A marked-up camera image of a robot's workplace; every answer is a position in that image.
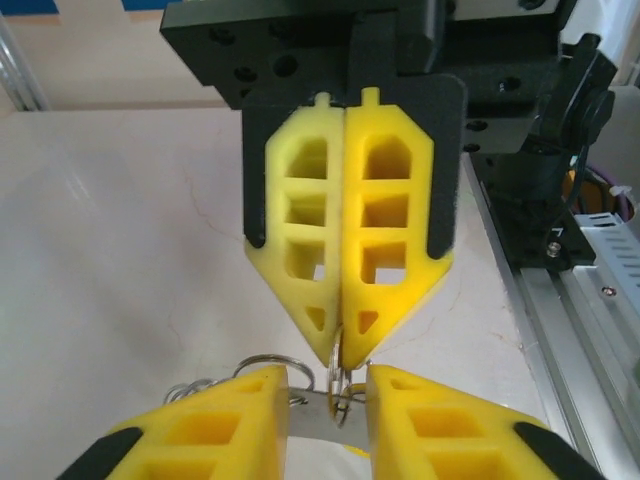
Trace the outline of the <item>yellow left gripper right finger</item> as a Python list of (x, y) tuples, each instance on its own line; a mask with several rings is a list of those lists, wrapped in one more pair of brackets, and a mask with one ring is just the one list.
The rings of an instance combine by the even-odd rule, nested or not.
[(376, 479), (598, 479), (538, 419), (404, 370), (375, 364), (366, 419)]

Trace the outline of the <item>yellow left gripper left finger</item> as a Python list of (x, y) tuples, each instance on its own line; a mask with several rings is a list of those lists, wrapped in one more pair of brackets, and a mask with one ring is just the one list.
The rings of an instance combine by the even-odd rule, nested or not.
[(281, 479), (288, 375), (268, 366), (131, 418), (96, 440), (63, 479)]

